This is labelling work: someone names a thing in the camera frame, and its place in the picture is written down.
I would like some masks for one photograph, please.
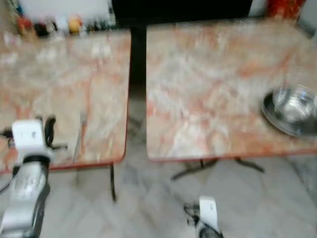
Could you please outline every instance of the marble floor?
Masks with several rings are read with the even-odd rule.
[[[194,238],[182,204],[200,195],[216,198],[225,238],[317,238],[317,207],[286,158],[254,158],[265,174],[223,160],[171,181],[192,164],[147,159],[145,97],[130,96],[126,157],[115,166],[118,202],[111,200],[109,169],[51,173],[42,238]],[[0,186],[8,179],[1,176]],[[0,219],[7,200],[6,192]]]

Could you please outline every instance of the stainless steel bowl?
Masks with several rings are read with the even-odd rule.
[[[275,112],[288,122],[316,117],[317,96],[303,86],[283,85],[273,91]]]

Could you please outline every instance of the metal bowl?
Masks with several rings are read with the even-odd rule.
[[[277,88],[273,91],[273,103],[275,112],[290,123],[316,117],[317,96],[303,86]]]
[[[288,135],[304,138],[317,137],[317,119],[309,119],[297,123],[289,123],[283,117],[279,117],[276,114],[273,103],[273,92],[268,93],[264,97],[262,103],[262,112],[265,118],[273,126]]]

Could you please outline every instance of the black cable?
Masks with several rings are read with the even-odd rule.
[[[190,204],[185,203],[184,204],[184,212],[191,217],[199,215],[199,205],[198,204]]]
[[[10,182],[8,182],[5,186],[3,186],[2,188],[0,188],[0,195],[1,195],[1,193],[3,193],[4,191],[6,191],[6,190],[9,188],[10,183],[11,183],[11,180],[10,180]]]
[[[14,140],[13,138],[9,138],[8,139],[8,148],[14,148]]]
[[[261,166],[257,165],[256,163],[254,162],[250,162],[250,161],[244,161],[244,160],[241,160],[241,158],[237,158],[235,159],[235,161],[242,165],[242,166],[245,166],[245,167],[249,167],[249,168],[252,168],[252,169],[255,169],[261,173],[265,173],[265,170],[264,168],[262,168]]]
[[[9,127],[6,127],[5,129],[3,129],[3,131],[0,131],[0,136],[3,136],[7,139],[13,138],[12,129]]]
[[[56,117],[51,115],[47,118],[44,125],[45,142],[48,147],[51,147],[54,140],[54,125],[56,123]]]

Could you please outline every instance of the marble table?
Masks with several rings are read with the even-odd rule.
[[[147,150],[152,161],[317,152],[262,116],[282,83],[317,92],[317,48],[288,22],[181,23],[147,32]]]
[[[39,40],[0,47],[0,128],[18,119],[56,115],[52,170],[106,166],[125,154],[131,37],[113,31],[84,38]],[[72,160],[80,114],[87,114],[77,158]],[[16,151],[0,139],[0,171],[10,171]]]

